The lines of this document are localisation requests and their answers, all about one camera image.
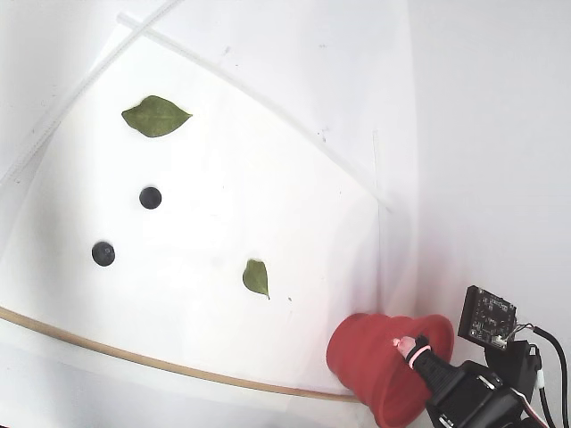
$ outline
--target green leaf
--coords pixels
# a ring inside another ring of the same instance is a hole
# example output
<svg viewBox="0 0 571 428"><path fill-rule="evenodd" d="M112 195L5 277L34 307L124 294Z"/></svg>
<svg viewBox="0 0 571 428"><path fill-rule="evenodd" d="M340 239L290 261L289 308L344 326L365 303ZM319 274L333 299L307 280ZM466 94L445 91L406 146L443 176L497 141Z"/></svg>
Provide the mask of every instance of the green leaf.
<svg viewBox="0 0 571 428"><path fill-rule="evenodd" d="M264 294L269 300L268 272L263 261L249 259L242 280L248 290Z"/></svg>
<svg viewBox="0 0 571 428"><path fill-rule="evenodd" d="M192 114L156 95L147 96L137 107L121 113L127 124L149 137L166 136L185 123Z"/></svg>

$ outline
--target black round object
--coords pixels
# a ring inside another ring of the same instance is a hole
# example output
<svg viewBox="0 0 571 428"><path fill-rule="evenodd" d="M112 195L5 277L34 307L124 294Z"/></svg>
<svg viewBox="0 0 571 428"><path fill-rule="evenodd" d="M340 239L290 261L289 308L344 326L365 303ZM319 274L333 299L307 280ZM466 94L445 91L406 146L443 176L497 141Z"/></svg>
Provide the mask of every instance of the black round object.
<svg viewBox="0 0 571 428"><path fill-rule="evenodd" d="M115 261L115 249L105 241L96 243L91 250L91 255L99 266L109 266Z"/></svg>
<svg viewBox="0 0 571 428"><path fill-rule="evenodd" d="M154 210L162 202L162 195L159 192L159 189L155 187L146 187L141 191L139 194L139 201L141 201L141 205L143 205L148 210Z"/></svg>

